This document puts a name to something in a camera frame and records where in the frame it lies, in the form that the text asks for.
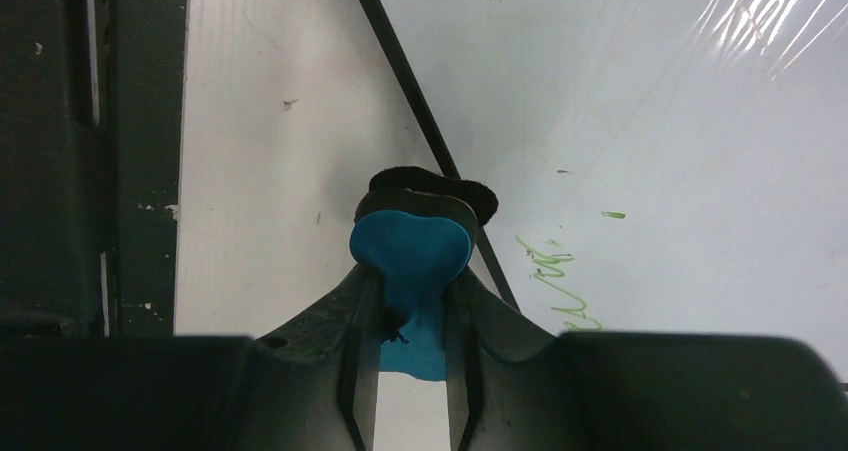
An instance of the black edge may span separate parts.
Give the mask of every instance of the black edge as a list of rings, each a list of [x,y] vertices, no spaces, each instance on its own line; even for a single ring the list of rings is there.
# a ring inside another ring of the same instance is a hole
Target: black edge
[[[108,116],[118,161],[114,334],[170,336],[187,0],[110,0],[110,7]]]
[[[427,100],[424,98],[424,93],[418,85],[418,80],[415,79],[415,74],[412,72],[412,67],[406,59],[406,54],[400,45],[400,41],[395,34],[389,17],[386,15],[383,4],[380,0],[359,0],[362,9],[365,10],[365,15],[377,35],[377,40],[386,53],[386,58],[395,73],[395,77],[400,83],[403,94],[409,102],[409,107],[412,108],[415,118],[418,120],[421,131],[424,133],[424,138],[430,146],[430,150],[436,157],[436,163],[442,174],[451,178],[459,178],[459,171],[456,169],[456,164],[448,151],[442,133],[439,131],[439,126],[436,124],[436,119],[433,117],[430,106],[427,105]],[[480,249],[480,254],[483,256],[483,261],[486,267],[489,268],[489,274],[498,288],[501,299],[512,308],[518,310],[518,303],[515,301],[515,296],[512,294],[512,289],[506,280],[503,269],[501,268],[492,244],[486,236],[485,230],[481,230],[480,236],[477,238],[477,247]]]

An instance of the black plastic part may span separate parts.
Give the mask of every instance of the black plastic part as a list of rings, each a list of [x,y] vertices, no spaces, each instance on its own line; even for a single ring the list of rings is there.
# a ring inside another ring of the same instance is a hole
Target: black plastic part
[[[174,330],[187,0],[109,0],[116,131],[115,334]]]
[[[359,0],[362,9],[365,10],[365,15],[371,23],[371,28],[374,34],[377,35],[377,40],[386,54],[389,65],[395,73],[395,77],[400,84],[409,107],[418,120],[418,125],[421,126],[421,131],[424,133],[424,138],[436,158],[436,163],[442,174],[450,178],[459,179],[459,171],[456,169],[456,164],[450,155],[445,140],[442,137],[439,126],[436,124],[436,119],[433,117],[433,112],[430,111],[430,106],[424,98],[424,93],[421,91],[421,86],[412,72],[412,67],[406,59],[406,54],[400,45],[400,41],[395,34],[389,17],[386,15],[386,10],[383,9],[383,4],[380,0]],[[486,267],[489,268],[489,274],[495,286],[498,288],[498,293],[505,303],[518,309],[518,303],[515,301],[515,296],[512,294],[512,289],[506,280],[506,275],[498,262],[498,257],[492,248],[492,243],[489,242],[489,237],[486,236],[485,230],[480,230],[480,236],[477,238],[477,248],[480,250],[480,255],[483,256],[483,261]]]
[[[371,449],[379,289],[376,273],[357,267],[335,290],[259,342],[0,343],[2,447]]]
[[[0,0],[0,43],[0,335],[99,335],[114,161],[86,0]]]
[[[446,298],[453,450],[844,450],[848,401],[794,341],[567,333],[468,270]]]

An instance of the green scribble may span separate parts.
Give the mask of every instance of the green scribble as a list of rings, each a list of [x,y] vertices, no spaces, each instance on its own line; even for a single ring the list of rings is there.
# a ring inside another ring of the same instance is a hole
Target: green scribble
[[[572,256],[570,254],[547,255],[547,254],[544,254],[544,253],[540,253],[538,250],[536,250],[535,248],[533,248],[529,244],[525,243],[524,240],[522,240],[521,237],[517,234],[515,235],[515,240],[518,242],[518,244],[520,244],[521,246],[524,247],[524,249],[527,250],[527,255],[530,256],[533,259],[533,264],[539,266],[538,268],[536,268],[536,272],[533,273],[533,278],[545,283],[546,285],[550,286],[551,288],[553,288],[553,289],[555,289],[555,290],[557,290],[561,293],[564,293],[566,296],[575,300],[579,304],[579,306],[572,307],[572,308],[552,306],[551,309],[554,310],[554,311],[559,311],[560,313],[563,313],[563,314],[567,314],[567,315],[570,315],[570,316],[575,316],[575,317],[578,317],[578,318],[585,319],[587,321],[591,321],[592,323],[595,324],[595,327],[586,328],[586,327],[580,326],[577,323],[573,323],[570,320],[566,320],[563,323],[565,325],[565,327],[569,331],[595,331],[595,330],[604,329],[604,326],[599,321],[586,316],[586,308],[588,307],[588,305],[586,304],[586,301],[584,301],[580,296],[577,296],[576,294],[571,293],[571,292],[565,290],[564,288],[562,288],[560,286],[557,286],[556,284],[554,284],[550,281],[550,279],[560,279],[560,278],[565,277],[565,273],[561,269],[556,268],[554,266],[559,265],[559,264],[563,264],[563,263],[570,263],[570,262],[574,261],[574,256]],[[557,247],[560,247],[560,248],[562,247],[556,241],[553,241],[553,243],[556,243],[554,245],[557,246]]]

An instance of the white speck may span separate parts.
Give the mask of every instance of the white speck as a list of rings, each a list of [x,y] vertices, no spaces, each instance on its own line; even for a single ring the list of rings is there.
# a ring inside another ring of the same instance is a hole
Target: white speck
[[[180,219],[180,205],[179,204],[169,204],[165,206],[165,209],[171,212],[171,215],[174,217],[174,221],[179,221]]]

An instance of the whiteboard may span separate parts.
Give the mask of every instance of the whiteboard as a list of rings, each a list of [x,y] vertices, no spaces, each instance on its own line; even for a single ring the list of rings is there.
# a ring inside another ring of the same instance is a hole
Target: whiteboard
[[[382,2],[528,317],[848,379],[848,0]]]

